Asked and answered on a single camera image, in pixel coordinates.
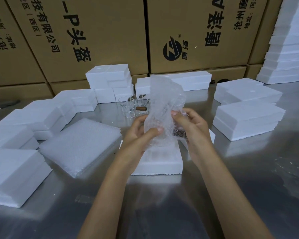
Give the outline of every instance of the bubble wrap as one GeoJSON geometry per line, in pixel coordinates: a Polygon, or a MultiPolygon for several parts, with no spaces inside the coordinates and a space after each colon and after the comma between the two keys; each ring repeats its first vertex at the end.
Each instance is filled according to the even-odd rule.
{"type": "Polygon", "coordinates": [[[40,144],[40,153],[77,177],[121,137],[120,129],[86,118],[40,144]]]}
{"type": "Polygon", "coordinates": [[[152,127],[163,127],[164,132],[154,138],[152,146],[166,146],[177,137],[173,136],[175,124],[171,117],[171,111],[180,111],[184,107],[186,95],[181,85],[176,84],[169,78],[150,78],[151,108],[149,116],[144,122],[144,131],[152,127]]]}

